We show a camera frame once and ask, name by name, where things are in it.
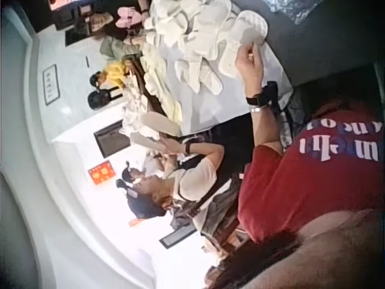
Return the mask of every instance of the pink bow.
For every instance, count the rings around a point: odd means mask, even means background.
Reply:
[[[119,28],[130,28],[131,25],[142,21],[142,15],[136,11],[135,7],[120,7],[118,9],[120,19],[115,23]]]

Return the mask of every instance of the white lettering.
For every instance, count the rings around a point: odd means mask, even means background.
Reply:
[[[381,130],[381,127],[383,126],[383,124],[381,122],[372,122],[372,123],[374,126],[374,131],[379,132]]]
[[[378,161],[378,147],[374,141],[355,140],[356,154],[359,158]]]
[[[306,139],[305,138],[300,139],[300,153],[301,154],[306,153]]]
[[[311,131],[313,128],[314,128],[313,122],[309,122],[309,123],[307,124],[307,126],[306,126],[306,129],[307,129],[308,131]]]
[[[353,122],[351,124],[352,128],[353,128],[353,133],[354,134],[357,134],[357,135],[360,135],[360,134],[367,134],[368,133],[368,130],[366,129],[366,126],[364,123],[362,122]]]
[[[326,128],[335,128],[337,123],[333,119],[321,119],[321,125]]]
[[[330,145],[330,135],[314,135],[313,136],[313,143],[318,145],[321,142],[321,161],[328,161],[330,160],[330,153],[338,153],[338,145],[332,144]]]
[[[349,123],[343,123],[343,126],[344,126],[344,130],[346,131],[346,132],[351,132],[353,129],[352,129],[352,127],[351,127],[351,125],[349,124]]]

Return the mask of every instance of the bracelet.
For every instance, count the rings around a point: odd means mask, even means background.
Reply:
[[[186,144],[186,149],[185,150],[186,150],[186,154],[188,154],[188,155],[190,154],[190,146],[191,146],[191,143],[187,143]]]

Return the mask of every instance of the white tablecloth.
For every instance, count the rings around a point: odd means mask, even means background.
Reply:
[[[167,62],[165,83],[175,100],[179,101],[182,106],[183,122],[181,129],[183,135],[204,131],[214,125],[249,112],[241,79],[228,78],[218,72],[220,57],[216,61],[210,62],[211,67],[223,83],[223,91],[215,96],[203,85],[201,85],[199,93],[196,94],[186,84],[178,81],[174,63],[182,58],[182,53],[177,45],[169,48],[162,42],[159,53]],[[292,86],[269,45],[264,44],[261,47],[261,54],[265,66],[263,84],[265,85],[267,81],[277,81],[279,95],[281,96],[280,105],[284,107],[292,93]]]

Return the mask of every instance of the plastic bag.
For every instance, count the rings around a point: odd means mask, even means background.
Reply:
[[[272,12],[281,11],[300,24],[322,0],[263,0]]]

